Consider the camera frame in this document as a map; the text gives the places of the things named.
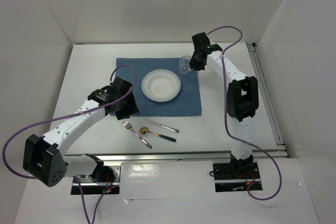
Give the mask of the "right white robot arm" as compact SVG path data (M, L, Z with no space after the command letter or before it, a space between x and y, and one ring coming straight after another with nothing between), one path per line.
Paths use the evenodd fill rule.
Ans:
M253 152L249 145L252 141L252 122L259 108L258 81L254 76L241 72L227 57L221 56L220 47L205 46L194 49L190 61L192 70L204 70L210 66L226 84L225 125L231 127L230 136L234 145L230 153L228 173L242 177L253 165Z

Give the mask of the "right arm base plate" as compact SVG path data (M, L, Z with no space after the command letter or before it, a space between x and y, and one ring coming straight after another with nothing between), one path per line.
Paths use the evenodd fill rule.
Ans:
M209 175L214 179L217 193L263 190L259 167L253 162L250 168L235 172L230 163L214 163Z

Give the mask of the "clear drinking glass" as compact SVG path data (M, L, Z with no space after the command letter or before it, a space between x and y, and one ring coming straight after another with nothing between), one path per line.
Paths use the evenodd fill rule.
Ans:
M183 56L179 59L178 68L181 74L187 75L193 71L193 68L190 67L191 59L191 56Z

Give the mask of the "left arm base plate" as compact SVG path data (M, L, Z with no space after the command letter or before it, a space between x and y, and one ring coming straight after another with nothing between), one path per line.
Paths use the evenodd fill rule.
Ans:
M120 193L121 163L109 162L95 177L79 175L77 180L84 195L117 195Z

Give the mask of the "blue cloth napkin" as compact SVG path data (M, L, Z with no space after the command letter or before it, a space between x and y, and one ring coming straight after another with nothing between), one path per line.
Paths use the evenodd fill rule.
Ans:
M133 95L141 116L199 116L202 114L198 72L184 75L179 71L179 58L117 58L116 66L131 66L137 75ZM178 95L170 101L155 102L147 98L141 89L146 74L153 70L166 69L175 73L181 88Z

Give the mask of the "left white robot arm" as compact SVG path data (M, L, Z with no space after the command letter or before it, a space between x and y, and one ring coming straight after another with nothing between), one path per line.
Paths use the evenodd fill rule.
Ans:
M117 119L138 113L133 85L112 84L92 92L80 109L42 136L31 135L25 142L23 169L52 187L64 177L85 175L91 181L103 177L104 162L93 154L64 155L71 145L94 124L114 113Z

